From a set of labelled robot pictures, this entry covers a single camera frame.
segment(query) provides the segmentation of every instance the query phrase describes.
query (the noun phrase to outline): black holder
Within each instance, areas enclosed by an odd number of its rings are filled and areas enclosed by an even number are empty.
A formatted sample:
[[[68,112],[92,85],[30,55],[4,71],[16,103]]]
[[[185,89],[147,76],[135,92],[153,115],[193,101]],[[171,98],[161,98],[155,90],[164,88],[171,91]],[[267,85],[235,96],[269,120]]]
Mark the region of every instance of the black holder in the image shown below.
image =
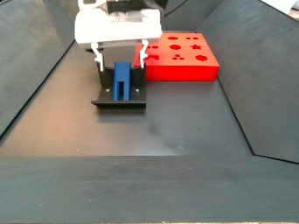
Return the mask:
[[[100,90],[97,100],[91,103],[103,109],[144,109],[145,108],[145,65],[144,68],[131,68],[131,92],[129,101],[113,101],[113,79],[115,69],[104,67],[100,71],[97,63],[97,72],[100,79]]]

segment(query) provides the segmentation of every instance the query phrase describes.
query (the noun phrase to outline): red block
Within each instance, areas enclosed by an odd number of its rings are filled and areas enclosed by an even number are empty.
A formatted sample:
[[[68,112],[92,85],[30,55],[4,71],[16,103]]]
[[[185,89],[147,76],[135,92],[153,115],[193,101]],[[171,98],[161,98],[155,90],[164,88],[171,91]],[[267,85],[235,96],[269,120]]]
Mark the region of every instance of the red block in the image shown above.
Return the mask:
[[[135,67],[140,66],[135,49]],[[148,81],[215,81],[220,64],[200,33],[164,33],[147,47],[145,76]]]

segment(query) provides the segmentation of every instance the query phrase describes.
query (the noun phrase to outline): circular hole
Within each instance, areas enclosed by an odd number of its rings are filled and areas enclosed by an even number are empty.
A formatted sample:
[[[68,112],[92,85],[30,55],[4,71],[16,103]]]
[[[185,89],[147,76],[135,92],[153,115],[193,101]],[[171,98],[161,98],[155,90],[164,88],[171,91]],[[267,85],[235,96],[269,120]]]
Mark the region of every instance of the circular hole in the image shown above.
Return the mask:
[[[176,40],[177,38],[176,38],[176,37],[169,37],[168,39],[171,39],[171,40]]]
[[[203,56],[203,55],[197,55],[195,58],[196,58],[196,60],[200,60],[200,61],[204,61],[204,60],[208,59],[208,58],[207,58],[205,56]]]
[[[169,46],[173,50],[180,50],[181,49],[181,47],[179,46],[179,45],[171,45]]]

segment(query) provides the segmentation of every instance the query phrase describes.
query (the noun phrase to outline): star-shaped hole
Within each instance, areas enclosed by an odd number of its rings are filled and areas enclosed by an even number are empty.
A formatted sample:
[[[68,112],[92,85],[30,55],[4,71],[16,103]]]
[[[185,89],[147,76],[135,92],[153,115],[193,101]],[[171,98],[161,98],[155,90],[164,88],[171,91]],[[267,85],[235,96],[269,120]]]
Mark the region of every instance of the star-shaped hole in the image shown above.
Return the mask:
[[[197,49],[200,50],[201,46],[200,45],[192,45],[191,48],[192,48],[192,50],[197,50]]]

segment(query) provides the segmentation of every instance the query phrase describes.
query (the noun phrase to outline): blue object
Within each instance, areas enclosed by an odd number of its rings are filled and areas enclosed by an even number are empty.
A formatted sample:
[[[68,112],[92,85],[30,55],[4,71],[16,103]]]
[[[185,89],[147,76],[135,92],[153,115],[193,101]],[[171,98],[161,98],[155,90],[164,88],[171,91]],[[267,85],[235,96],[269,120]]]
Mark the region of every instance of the blue object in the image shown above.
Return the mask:
[[[127,61],[115,63],[113,101],[119,101],[121,86],[124,87],[124,101],[129,101],[131,63]]]

